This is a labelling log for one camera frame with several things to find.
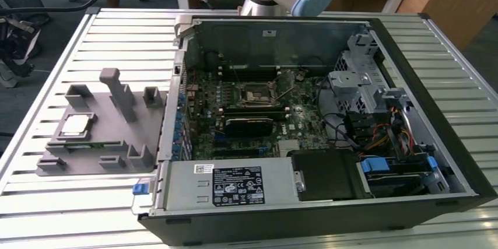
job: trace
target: blue connector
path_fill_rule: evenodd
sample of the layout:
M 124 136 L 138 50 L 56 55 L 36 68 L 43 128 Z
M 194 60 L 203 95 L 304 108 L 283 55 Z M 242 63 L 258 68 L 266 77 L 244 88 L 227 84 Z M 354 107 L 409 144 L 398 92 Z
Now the blue connector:
M 174 153 L 179 153 L 180 150 L 182 150 L 180 145 L 175 144 L 175 145 L 172 146 L 172 152 L 174 152 Z
M 219 132 L 215 132 L 215 141 L 227 141 L 227 136 Z
M 258 151 L 259 156 L 264 156 L 267 150 L 268 150 L 268 147 L 267 147 L 267 146 L 262 146 L 262 147 L 259 147 L 259 151 Z
M 373 171 L 390 171 L 387 161 L 383 157 L 367 157 L 361 162 L 361 168 L 365 173 Z
M 180 134 L 179 132 L 175 132 L 175 133 L 172 134 L 172 140 L 174 140 L 175 142 L 180 140 L 180 137 L 182 137 L 182 134 Z
M 427 162 L 429 162 L 429 165 L 430 165 L 431 169 L 437 169 L 438 168 L 438 162 L 435 161 L 435 158 L 433 156 L 427 157 Z
M 135 184 L 131 191 L 134 195 L 148 195 L 148 184 L 147 183 Z

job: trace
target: metal bracket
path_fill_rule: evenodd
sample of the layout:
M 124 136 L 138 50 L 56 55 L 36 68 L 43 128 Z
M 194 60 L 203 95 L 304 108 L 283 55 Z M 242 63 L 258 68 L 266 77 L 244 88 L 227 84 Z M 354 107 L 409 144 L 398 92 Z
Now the metal bracket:
M 29 32 L 29 33 L 33 33 L 33 32 L 36 32 L 36 29 L 33 29 L 31 26 L 28 26 L 28 25 L 25 25 L 24 23 L 24 21 L 16 21 L 15 19 L 12 19 L 12 18 L 9 18 L 9 17 L 7 17 L 5 18 L 5 21 L 7 21 L 7 23 L 9 24 L 9 25 L 12 25 L 12 26 L 15 26 L 16 28 L 19 28 L 19 29 L 21 29 L 21 30 L 24 30 L 24 31 L 27 31 L 27 32 Z
M 379 48 L 375 39 L 369 34 L 358 34 L 357 36 L 352 36 L 348 40 L 348 46 L 350 49 L 352 49 L 351 46 L 354 46 L 355 50 L 361 54 L 365 54 L 370 57 L 374 56 Z
M 386 90 L 382 94 L 383 99 L 401 99 L 402 97 L 406 97 L 406 92 L 402 87 L 399 88 L 391 88 Z
M 306 191 L 304 177 L 300 171 L 294 172 L 294 184 L 295 184 L 295 190 L 298 192 Z
M 176 16 L 175 20 L 175 35 L 178 38 L 184 38 L 188 34 L 194 32 L 192 27 L 195 23 L 192 22 L 191 15 Z
M 178 49 L 182 49 L 183 42 L 184 42 L 183 38 L 175 38 L 172 41 L 172 45 L 178 47 Z

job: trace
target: white sticker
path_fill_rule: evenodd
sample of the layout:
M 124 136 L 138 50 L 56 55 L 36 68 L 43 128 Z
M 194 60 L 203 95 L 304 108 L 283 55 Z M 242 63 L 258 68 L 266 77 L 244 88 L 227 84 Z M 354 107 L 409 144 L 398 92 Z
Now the white sticker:
M 263 37 L 275 37 L 276 30 L 263 30 Z
M 194 173 L 212 173 L 214 168 L 214 164 L 196 164 L 194 165 Z

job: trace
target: blue latch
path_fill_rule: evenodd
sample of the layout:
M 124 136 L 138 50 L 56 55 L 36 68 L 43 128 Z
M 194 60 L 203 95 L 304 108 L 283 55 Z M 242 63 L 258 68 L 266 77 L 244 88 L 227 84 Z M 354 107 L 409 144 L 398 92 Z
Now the blue latch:
M 259 147 L 259 152 L 258 152 L 259 155 L 263 156 L 263 155 L 266 154 L 267 150 L 268 150 L 268 147 L 267 147 L 267 146 L 262 146 L 262 147 Z
M 148 184 L 147 183 L 139 183 L 134 185 L 132 188 L 134 195 L 148 195 Z
M 438 168 L 438 162 L 435 161 L 435 158 L 433 156 L 427 157 L 427 162 L 429 162 L 429 165 L 430 165 L 431 169 Z
M 174 153 L 178 153 L 178 152 L 180 152 L 180 150 L 182 150 L 180 145 L 175 144 L 175 145 L 172 146 L 172 152 L 174 152 Z
M 387 161 L 383 157 L 369 157 L 361 162 L 363 172 L 390 171 Z
M 172 134 L 172 140 L 174 140 L 175 142 L 180 140 L 180 137 L 182 137 L 182 134 L 180 134 L 179 132 L 175 132 L 175 133 Z

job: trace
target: floor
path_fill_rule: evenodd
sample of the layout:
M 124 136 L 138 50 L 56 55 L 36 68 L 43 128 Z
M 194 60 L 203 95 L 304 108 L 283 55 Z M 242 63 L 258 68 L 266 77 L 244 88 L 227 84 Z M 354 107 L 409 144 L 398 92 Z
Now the floor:
M 85 0 L 68 2 L 68 0 L 41 0 L 48 7 L 80 6 Z M 178 8 L 176 0 L 120 0 L 122 8 Z M 105 1 L 99 0 L 95 6 L 105 7 Z M 31 77 L 20 80 L 13 89 L 0 87 L 0 132 L 16 132 L 23 117 L 29 109 L 31 103 L 40 91 L 48 73 L 57 62 L 59 56 L 67 46 L 67 42 L 81 20 L 83 12 L 52 14 L 52 21 L 44 26 L 39 42 L 43 51 L 31 60 L 39 71 Z M 490 20 L 487 26 L 473 40 L 463 55 L 478 69 L 479 73 L 498 90 L 498 20 Z M 0 136 L 0 155 L 8 145 L 9 138 Z

